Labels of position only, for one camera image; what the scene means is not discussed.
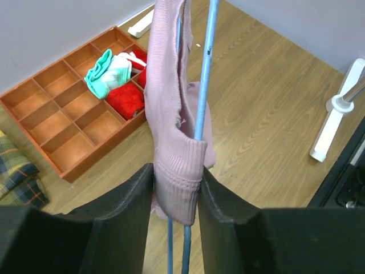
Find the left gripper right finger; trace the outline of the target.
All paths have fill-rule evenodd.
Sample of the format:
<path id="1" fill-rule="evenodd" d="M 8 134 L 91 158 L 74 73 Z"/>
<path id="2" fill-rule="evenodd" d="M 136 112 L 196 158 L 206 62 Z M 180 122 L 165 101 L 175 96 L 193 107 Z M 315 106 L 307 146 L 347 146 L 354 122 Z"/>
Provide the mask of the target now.
<path id="1" fill-rule="evenodd" d="M 205 273 L 363 273 L 364 209 L 258 208 L 204 171 Z"/>

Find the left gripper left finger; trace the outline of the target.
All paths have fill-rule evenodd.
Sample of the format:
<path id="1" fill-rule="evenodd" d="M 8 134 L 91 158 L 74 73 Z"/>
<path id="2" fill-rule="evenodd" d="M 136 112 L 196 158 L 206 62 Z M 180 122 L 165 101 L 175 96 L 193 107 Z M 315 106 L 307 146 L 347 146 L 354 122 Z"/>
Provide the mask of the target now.
<path id="1" fill-rule="evenodd" d="M 147 163 L 67 214 L 1 207 L 1 272 L 142 273 L 153 179 Z"/>

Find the mauve tank top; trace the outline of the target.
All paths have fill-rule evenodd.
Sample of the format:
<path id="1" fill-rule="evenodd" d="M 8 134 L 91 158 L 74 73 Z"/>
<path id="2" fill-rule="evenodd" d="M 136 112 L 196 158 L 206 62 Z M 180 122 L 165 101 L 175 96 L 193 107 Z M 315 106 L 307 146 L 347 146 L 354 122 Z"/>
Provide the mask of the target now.
<path id="1" fill-rule="evenodd" d="M 155 147 L 155 193 L 162 211 L 192 225 L 204 168 L 215 164 L 210 113 L 194 138 L 199 82 L 188 82 L 190 1 L 157 1 L 148 45 L 145 114 Z"/>

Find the blue wire hanger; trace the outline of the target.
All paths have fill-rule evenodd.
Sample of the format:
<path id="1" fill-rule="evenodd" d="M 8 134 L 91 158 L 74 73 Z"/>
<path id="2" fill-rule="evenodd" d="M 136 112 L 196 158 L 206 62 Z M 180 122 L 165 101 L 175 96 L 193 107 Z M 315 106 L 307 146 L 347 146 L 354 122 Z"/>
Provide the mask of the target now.
<path id="1" fill-rule="evenodd" d="M 204 53 L 202 59 L 200 91 L 198 96 L 197 117 L 194 129 L 194 139 L 202 140 L 205 122 L 206 101 L 208 96 L 210 67 L 212 63 L 214 36 L 216 30 L 219 0 L 211 0 L 209 4 L 208 21 L 206 26 L 206 36 Z M 191 249 L 191 227 L 184 227 L 184 244 L 182 252 L 182 273 L 189 272 L 190 249 Z M 167 221 L 167 273 L 173 273 L 173 220 Z"/>

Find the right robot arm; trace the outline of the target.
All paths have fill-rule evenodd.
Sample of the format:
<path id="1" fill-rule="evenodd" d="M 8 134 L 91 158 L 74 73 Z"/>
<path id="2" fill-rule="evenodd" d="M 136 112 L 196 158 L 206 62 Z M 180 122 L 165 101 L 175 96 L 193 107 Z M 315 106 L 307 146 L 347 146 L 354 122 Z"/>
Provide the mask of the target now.
<path id="1" fill-rule="evenodd" d="M 309 207 L 364 207 L 364 121 L 310 200 Z"/>

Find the yellow plaid shirt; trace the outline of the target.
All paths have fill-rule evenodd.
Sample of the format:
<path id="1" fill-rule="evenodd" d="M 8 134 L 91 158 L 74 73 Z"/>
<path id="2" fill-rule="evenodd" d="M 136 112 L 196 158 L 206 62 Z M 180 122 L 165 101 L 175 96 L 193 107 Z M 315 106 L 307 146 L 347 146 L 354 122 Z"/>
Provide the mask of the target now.
<path id="1" fill-rule="evenodd" d="M 50 201 L 38 174 L 35 164 L 1 132 L 1 205 L 47 205 Z"/>

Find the orange compartment tray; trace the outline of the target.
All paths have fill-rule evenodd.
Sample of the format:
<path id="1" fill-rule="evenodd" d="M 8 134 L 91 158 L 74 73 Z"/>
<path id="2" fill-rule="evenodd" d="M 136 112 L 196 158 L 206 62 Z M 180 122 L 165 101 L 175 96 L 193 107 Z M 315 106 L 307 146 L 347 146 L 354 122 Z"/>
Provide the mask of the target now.
<path id="1" fill-rule="evenodd" d="M 140 45 L 113 27 L 1 96 L 1 106 L 58 175 L 74 182 L 146 120 L 127 119 L 88 89 L 84 77 L 106 50 Z"/>

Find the red rolled cloth left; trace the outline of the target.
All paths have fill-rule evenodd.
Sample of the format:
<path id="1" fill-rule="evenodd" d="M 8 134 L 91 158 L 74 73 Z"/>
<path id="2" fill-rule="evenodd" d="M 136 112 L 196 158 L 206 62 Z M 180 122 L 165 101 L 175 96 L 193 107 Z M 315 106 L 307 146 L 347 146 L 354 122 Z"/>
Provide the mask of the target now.
<path id="1" fill-rule="evenodd" d="M 125 120 L 132 119 L 144 108 L 143 94 L 133 82 L 111 90 L 106 101 Z"/>

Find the red rolled cloth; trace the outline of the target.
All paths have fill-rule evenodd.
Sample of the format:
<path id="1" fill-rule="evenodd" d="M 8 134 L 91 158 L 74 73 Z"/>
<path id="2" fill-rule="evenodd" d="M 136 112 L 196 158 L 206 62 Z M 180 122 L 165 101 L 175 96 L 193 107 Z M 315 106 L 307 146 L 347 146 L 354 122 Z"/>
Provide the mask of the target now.
<path id="1" fill-rule="evenodd" d="M 143 94 L 133 82 L 111 90 L 106 101 L 125 120 L 132 119 L 144 108 Z"/>
<path id="2" fill-rule="evenodd" d="M 144 70 L 139 74 L 137 78 L 137 83 L 140 87 L 145 89 L 146 82 L 147 82 L 147 68 L 145 67 Z"/>

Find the red rolled cloth right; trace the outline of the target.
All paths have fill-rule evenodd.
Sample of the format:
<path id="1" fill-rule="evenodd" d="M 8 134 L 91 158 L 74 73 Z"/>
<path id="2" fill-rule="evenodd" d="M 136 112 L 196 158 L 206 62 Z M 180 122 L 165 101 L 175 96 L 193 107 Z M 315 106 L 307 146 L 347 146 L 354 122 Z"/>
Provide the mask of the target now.
<path id="1" fill-rule="evenodd" d="M 137 83 L 140 87 L 145 89 L 146 82 L 147 82 L 147 68 L 145 67 L 144 70 L 139 74 L 137 78 Z"/>

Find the teal white sock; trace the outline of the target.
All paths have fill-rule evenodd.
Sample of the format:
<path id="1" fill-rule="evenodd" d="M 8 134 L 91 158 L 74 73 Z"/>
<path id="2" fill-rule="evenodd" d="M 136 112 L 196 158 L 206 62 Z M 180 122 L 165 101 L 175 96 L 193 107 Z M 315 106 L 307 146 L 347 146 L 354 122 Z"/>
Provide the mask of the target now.
<path id="1" fill-rule="evenodd" d="M 98 98 L 105 99 L 111 90 L 128 82 L 132 74 L 132 62 L 125 57 L 113 55 L 107 49 L 89 69 L 84 80 L 88 89 Z"/>

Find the red white striped sock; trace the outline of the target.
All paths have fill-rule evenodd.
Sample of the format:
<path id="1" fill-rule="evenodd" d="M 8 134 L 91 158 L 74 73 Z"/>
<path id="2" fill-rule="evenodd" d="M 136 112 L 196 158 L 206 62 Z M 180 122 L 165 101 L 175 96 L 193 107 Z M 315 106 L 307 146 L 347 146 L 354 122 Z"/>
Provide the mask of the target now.
<path id="1" fill-rule="evenodd" d="M 131 51 L 130 53 L 122 52 L 119 53 L 118 56 L 123 57 L 131 62 L 132 64 L 131 70 L 133 74 L 138 74 L 142 72 L 147 65 L 142 59 L 137 57 L 133 51 Z"/>

